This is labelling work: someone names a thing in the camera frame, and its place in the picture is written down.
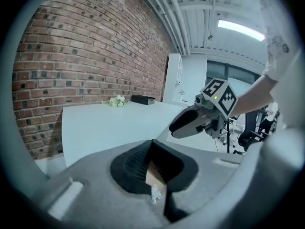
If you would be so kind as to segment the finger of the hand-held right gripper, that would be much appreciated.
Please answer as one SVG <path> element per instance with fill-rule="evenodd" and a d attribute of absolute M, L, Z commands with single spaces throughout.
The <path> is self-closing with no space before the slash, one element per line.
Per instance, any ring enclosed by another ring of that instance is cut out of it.
<path fill-rule="evenodd" d="M 201 133 L 206 126 L 206 123 L 199 122 L 191 122 L 186 125 L 171 123 L 171 135 L 177 139 L 186 138 Z"/>
<path fill-rule="evenodd" d="M 189 106 L 182 110 L 169 125 L 171 132 L 178 131 L 184 127 L 187 130 L 195 128 L 197 132 L 203 131 L 205 128 L 205 108 L 196 105 Z"/>

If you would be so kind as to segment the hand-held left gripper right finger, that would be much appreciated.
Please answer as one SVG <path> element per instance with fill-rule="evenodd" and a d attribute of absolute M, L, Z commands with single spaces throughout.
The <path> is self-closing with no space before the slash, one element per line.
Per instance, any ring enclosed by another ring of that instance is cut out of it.
<path fill-rule="evenodd" d="M 177 222 L 224 188 L 243 155 L 217 153 L 152 141 L 153 162 L 166 186 L 164 216 Z"/>

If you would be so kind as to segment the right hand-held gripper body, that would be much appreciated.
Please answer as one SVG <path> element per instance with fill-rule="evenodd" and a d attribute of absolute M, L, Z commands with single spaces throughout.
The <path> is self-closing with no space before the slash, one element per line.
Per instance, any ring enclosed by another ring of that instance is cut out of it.
<path fill-rule="evenodd" d="M 195 97 L 195 106 L 203 110 L 207 119 L 203 128 L 213 139 L 220 136 L 237 100 L 228 81 L 219 78 L 213 78 Z"/>

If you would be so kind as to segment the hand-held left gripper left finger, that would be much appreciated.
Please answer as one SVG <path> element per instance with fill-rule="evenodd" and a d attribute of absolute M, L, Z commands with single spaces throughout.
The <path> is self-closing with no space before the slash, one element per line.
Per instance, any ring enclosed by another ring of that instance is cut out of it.
<path fill-rule="evenodd" d="M 46 208 L 70 229 L 160 229 L 165 219 L 150 195 L 126 192 L 112 178 L 110 164 L 140 145 L 130 143 L 87 155 L 50 180 L 60 190 Z"/>

